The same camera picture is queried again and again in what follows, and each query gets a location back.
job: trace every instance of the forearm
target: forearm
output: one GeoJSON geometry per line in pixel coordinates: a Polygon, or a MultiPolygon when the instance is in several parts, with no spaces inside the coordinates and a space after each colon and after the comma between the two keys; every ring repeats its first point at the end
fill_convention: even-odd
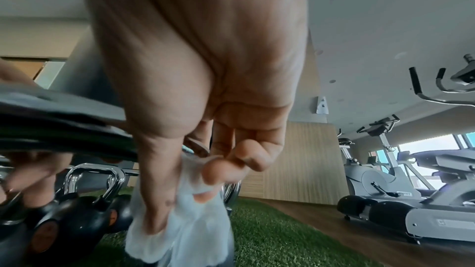
{"type": "Polygon", "coordinates": [[[26,74],[2,59],[0,59],[0,82],[9,82],[38,87],[35,81],[29,78],[26,74]]]}

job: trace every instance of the orange label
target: orange label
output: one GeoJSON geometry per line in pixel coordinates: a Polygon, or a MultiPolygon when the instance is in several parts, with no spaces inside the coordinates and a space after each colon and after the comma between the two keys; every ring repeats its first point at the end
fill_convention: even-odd
{"type": "Polygon", "coordinates": [[[50,249],[58,237],[59,227],[56,221],[48,221],[40,225],[31,239],[31,250],[42,253],[50,249]]]}
{"type": "Polygon", "coordinates": [[[112,209],[110,210],[110,219],[109,219],[109,226],[113,226],[117,221],[117,211],[112,209]]]}

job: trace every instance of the wooden floor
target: wooden floor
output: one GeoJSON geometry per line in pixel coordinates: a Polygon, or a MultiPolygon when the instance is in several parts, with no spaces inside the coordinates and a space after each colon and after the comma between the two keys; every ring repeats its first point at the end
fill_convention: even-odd
{"type": "Polygon", "coordinates": [[[475,267],[472,244],[411,245],[403,237],[381,232],[365,222],[345,221],[332,206],[259,200],[387,267],[475,267]]]}

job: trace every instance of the white cloth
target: white cloth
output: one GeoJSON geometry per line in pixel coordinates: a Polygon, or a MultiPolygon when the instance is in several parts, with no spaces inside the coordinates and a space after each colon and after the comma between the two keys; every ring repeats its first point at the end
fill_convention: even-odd
{"type": "Polygon", "coordinates": [[[140,195],[140,182],[132,194],[134,216],[126,238],[126,252],[145,263],[155,263],[170,255],[169,267],[207,267],[225,261],[231,223],[225,205],[218,194],[204,204],[196,203],[193,194],[211,191],[203,182],[201,170],[212,159],[182,154],[182,173],[177,201],[168,216],[167,226],[156,235],[145,235],[143,217],[145,204],[140,195]]]}

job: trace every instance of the artificial grass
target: artificial grass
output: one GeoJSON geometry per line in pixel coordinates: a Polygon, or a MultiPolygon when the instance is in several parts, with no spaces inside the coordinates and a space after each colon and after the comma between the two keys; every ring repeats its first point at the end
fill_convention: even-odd
{"type": "MultiPolygon", "coordinates": [[[[314,228],[256,200],[238,199],[231,215],[236,267],[382,267],[314,228]]],[[[124,252],[125,233],[106,235],[68,267],[141,267],[124,252]]]]}

